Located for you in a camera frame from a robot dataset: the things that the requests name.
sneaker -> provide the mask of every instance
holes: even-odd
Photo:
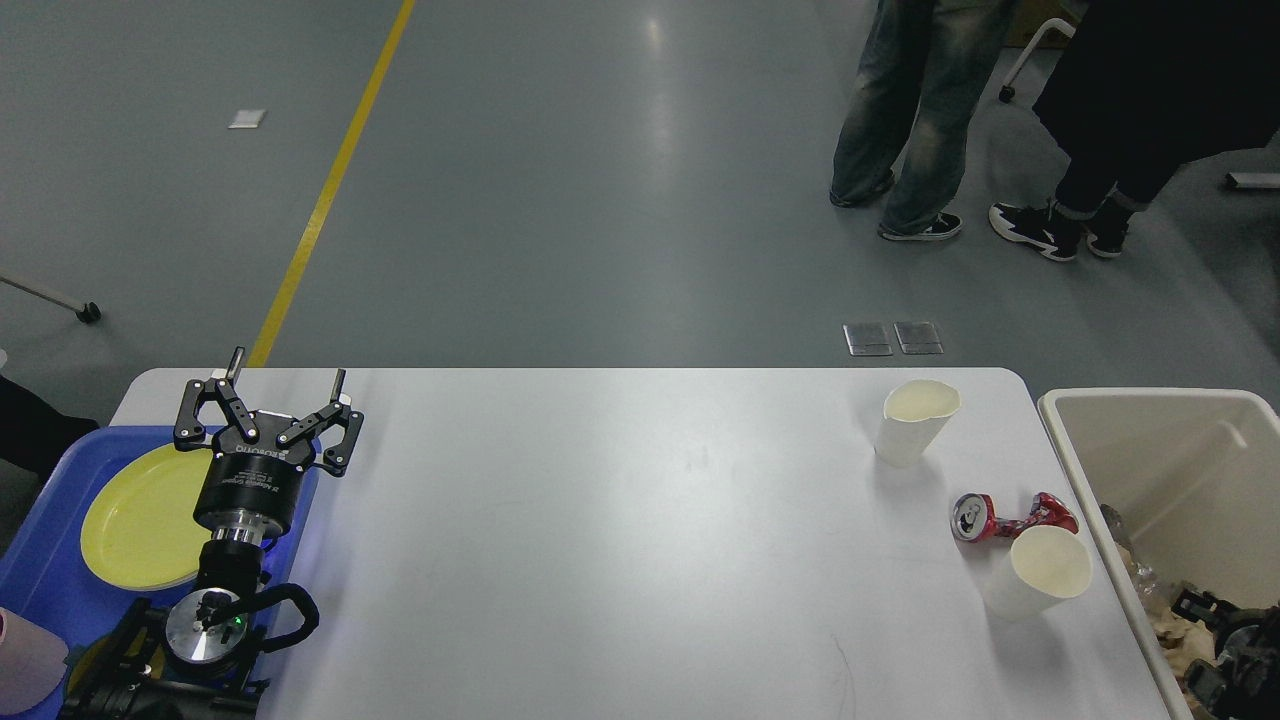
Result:
[[[893,170],[890,170],[888,174],[884,176],[884,179],[879,182],[879,184],[873,187],[870,192],[868,192],[863,197],[859,197],[858,200],[841,200],[840,197],[836,196],[836,191],[833,190],[827,191],[827,199],[831,200],[831,204],[835,205],[836,208],[861,208],[863,205],[867,205],[872,200],[876,200],[881,195],[888,192],[888,190],[893,187],[893,182],[897,178],[893,177]]]
[[[1129,234],[1129,218],[1133,213],[1107,199],[1092,220],[1084,222],[1084,245],[1098,258],[1119,258],[1124,238]]]
[[[1089,252],[1106,260],[1120,256],[1124,245],[1124,236],[1126,233],[1120,233],[1117,236],[1102,236],[1094,233],[1088,225],[1084,227],[1084,245],[1089,247]]]
[[[1018,208],[996,202],[987,213],[991,227],[1009,242],[1030,245],[1055,263],[1075,259],[1082,225],[1048,208]]]
[[[933,223],[918,233],[904,234],[881,225],[879,234],[884,240],[892,240],[893,242],[936,242],[955,237],[963,227],[964,220],[959,217],[951,213],[938,213],[938,217],[933,218]]]

blue tray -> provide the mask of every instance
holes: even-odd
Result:
[[[134,598],[148,597],[155,606],[172,606],[187,594],[191,583],[150,593],[104,583],[84,565],[79,546],[84,514],[102,487],[125,465],[172,441],[172,427],[104,428],[77,441],[0,560],[0,606],[63,638],[74,657],[77,650],[115,629]],[[315,496],[315,475],[316,470],[307,470],[293,527],[264,561],[273,585],[289,575]],[[270,626],[273,619],[274,609],[259,614],[255,623]],[[52,720],[64,693],[65,679],[40,705],[14,717]]]

paper cup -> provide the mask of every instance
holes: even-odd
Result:
[[[0,715],[40,705],[67,673],[67,643],[0,607]]]
[[[960,409],[956,388],[937,380],[911,380],[888,393],[876,455],[895,468],[920,459],[924,448]]]
[[[1075,533],[1036,525],[1014,539],[982,597],[993,615],[1018,621],[1079,596],[1092,579],[1089,551]]]

chair wheel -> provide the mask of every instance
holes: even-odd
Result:
[[[90,302],[83,310],[76,313],[79,322],[84,324],[96,323],[102,318],[102,311],[97,309],[96,302]]]

table surface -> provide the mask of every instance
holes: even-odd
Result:
[[[302,416],[333,373],[237,388]],[[145,373],[113,424],[172,423],[207,377]],[[914,378],[964,407],[899,470],[872,438]],[[1169,716],[1088,533],[1091,588],[1016,624],[979,594],[1007,541],[951,537],[965,492],[1079,507],[1011,372],[351,369],[344,391],[364,432],[291,575],[323,621],[261,717]]]

